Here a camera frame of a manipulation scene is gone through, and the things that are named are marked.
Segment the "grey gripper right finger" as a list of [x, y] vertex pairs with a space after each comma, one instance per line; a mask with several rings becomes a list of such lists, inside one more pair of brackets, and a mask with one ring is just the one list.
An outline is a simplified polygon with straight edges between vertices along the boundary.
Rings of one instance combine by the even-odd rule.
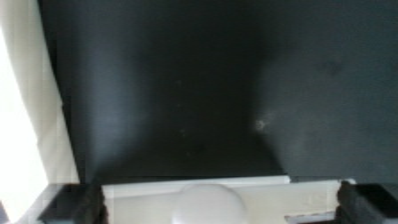
[[398, 224], [398, 199], [380, 184], [341, 183], [337, 224]]

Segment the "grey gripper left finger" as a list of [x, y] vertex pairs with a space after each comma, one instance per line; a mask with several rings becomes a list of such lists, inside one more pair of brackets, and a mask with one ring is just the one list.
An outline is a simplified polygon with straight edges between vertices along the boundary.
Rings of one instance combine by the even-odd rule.
[[101, 187], [96, 184], [67, 184], [37, 220], [43, 224], [108, 224]]

